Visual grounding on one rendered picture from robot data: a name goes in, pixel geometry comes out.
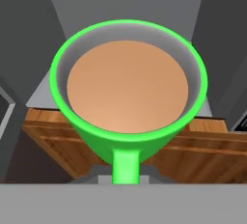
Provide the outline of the dark appliance with grey frame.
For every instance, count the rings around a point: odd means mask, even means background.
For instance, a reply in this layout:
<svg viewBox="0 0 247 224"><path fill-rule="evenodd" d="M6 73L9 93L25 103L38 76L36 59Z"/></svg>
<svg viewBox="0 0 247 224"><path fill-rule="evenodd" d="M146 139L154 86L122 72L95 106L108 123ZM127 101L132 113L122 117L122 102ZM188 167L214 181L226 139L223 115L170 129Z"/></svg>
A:
<svg viewBox="0 0 247 224"><path fill-rule="evenodd" d="M0 87L0 139L7 127L15 107L14 100Z"/></svg>

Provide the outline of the green cup of tea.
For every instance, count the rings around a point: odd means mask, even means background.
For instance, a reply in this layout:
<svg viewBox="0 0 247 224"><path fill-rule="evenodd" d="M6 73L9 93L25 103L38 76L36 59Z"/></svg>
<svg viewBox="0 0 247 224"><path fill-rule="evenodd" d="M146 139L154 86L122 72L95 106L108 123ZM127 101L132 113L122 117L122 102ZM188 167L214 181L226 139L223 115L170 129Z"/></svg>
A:
<svg viewBox="0 0 247 224"><path fill-rule="evenodd" d="M50 68L56 105L111 164L114 184L136 184L141 162L168 144L206 99L207 74L192 44L151 22L117 19L70 37Z"/></svg>

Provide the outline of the black appliance with white trim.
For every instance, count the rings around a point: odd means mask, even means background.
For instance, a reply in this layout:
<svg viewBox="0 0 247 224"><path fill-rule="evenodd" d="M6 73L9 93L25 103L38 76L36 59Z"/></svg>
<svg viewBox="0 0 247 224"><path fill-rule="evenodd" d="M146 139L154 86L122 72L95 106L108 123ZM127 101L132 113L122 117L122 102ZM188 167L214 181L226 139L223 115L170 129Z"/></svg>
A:
<svg viewBox="0 0 247 224"><path fill-rule="evenodd" d="M247 112L234 125L233 132L247 132Z"/></svg>

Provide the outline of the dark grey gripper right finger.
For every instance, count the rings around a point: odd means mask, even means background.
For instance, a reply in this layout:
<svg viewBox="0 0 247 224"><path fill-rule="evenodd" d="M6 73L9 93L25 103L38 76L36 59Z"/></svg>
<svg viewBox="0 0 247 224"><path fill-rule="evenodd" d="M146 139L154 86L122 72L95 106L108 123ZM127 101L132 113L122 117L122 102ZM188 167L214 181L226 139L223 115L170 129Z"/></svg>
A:
<svg viewBox="0 0 247 224"><path fill-rule="evenodd" d="M150 165L140 167L140 183L141 184L157 184L167 183L168 179L161 176L158 171Z"/></svg>

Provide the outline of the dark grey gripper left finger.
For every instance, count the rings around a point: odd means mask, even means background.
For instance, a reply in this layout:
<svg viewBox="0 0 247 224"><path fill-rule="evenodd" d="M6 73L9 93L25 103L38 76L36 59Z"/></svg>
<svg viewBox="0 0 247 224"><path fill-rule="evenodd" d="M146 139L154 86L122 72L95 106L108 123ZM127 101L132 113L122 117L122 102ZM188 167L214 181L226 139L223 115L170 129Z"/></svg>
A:
<svg viewBox="0 0 247 224"><path fill-rule="evenodd" d="M94 165L86 176L82 176L71 183L98 184L99 176L111 176L112 167L109 165Z"/></svg>

